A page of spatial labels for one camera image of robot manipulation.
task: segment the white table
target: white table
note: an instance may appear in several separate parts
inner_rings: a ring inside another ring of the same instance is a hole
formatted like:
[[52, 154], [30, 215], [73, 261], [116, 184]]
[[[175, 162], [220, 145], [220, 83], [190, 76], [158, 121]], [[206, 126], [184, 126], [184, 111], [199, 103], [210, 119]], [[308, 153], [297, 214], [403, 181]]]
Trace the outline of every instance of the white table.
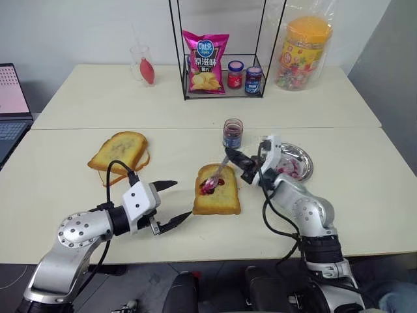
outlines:
[[[32, 130], [0, 173], [0, 263], [37, 263], [50, 249], [60, 221], [105, 202], [97, 172], [87, 162], [120, 130]], [[175, 179], [161, 192], [156, 215], [162, 222], [189, 211], [198, 169], [223, 157], [220, 130], [136, 130], [149, 140], [151, 163], [140, 175], [148, 182]], [[244, 152], [255, 154], [259, 138], [280, 134], [305, 149], [315, 172], [306, 183], [335, 208], [335, 225], [347, 256], [417, 250], [417, 178], [379, 128], [252, 129]], [[261, 217], [260, 188], [240, 181], [239, 216], [193, 216], [160, 236], [144, 229], [115, 237], [106, 263], [279, 258], [293, 245], [268, 231]], [[120, 204], [126, 180], [111, 188]], [[291, 231], [269, 215], [272, 225]], [[92, 257], [97, 262], [101, 250]]]
[[33, 129], [222, 128], [238, 117], [245, 128], [380, 127], [338, 67], [323, 70], [314, 88], [293, 92], [273, 84], [264, 98], [187, 100], [176, 66], [156, 67], [156, 85], [141, 87], [128, 65], [78, 65]]

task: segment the laptop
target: laptop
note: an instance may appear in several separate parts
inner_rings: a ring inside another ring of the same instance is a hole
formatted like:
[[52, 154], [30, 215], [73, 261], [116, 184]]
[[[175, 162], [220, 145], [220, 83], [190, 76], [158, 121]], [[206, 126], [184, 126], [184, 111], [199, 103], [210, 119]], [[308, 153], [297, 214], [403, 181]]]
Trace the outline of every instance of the laptop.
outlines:
[[14, 65], [0, 64], [0, 170], [32, 124]]

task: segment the laptop screen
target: laptop screen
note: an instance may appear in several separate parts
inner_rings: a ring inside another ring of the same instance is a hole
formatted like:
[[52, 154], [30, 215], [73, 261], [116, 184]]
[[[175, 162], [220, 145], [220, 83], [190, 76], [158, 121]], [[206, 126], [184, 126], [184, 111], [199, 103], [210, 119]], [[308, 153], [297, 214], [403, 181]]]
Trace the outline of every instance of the laptop screen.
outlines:
[[29, 108], [13, 64], [0, 65], [0, 116], [25, 113], [29, 113]]

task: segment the small jar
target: small jar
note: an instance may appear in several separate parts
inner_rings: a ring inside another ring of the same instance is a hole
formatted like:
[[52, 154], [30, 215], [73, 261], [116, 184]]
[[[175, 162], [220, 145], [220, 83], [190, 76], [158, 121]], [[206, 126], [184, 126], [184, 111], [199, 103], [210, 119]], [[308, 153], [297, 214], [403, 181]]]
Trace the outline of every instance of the small jar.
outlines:
[[228, 119], [223, 127], [223, 145], [238, 149], [242, 145], [243, 123], [240, 119]]
[[278, 86], [286, 90], [305, 88], [331, 36], [332, 27], [322, 18], [303, 16], [289, 22], [280, 57]]
[[232, 89], [242, 87], [243, 63], [237, 60], [229, 62], [229, 74], [227, 75], [227, 85]]
[[245, 92], [254, 95], [261, 92], [262, 69], [249, 67], [246, 70]]

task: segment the laptop keyboard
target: laptop keyboard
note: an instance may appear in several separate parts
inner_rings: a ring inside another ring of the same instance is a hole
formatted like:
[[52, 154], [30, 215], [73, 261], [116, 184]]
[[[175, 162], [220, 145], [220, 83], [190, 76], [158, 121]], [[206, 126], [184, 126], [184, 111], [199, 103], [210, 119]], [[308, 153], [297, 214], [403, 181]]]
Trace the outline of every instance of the laptop keyboard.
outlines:
[[0, 123], [0, 140], [15, 140], [26, 123]]

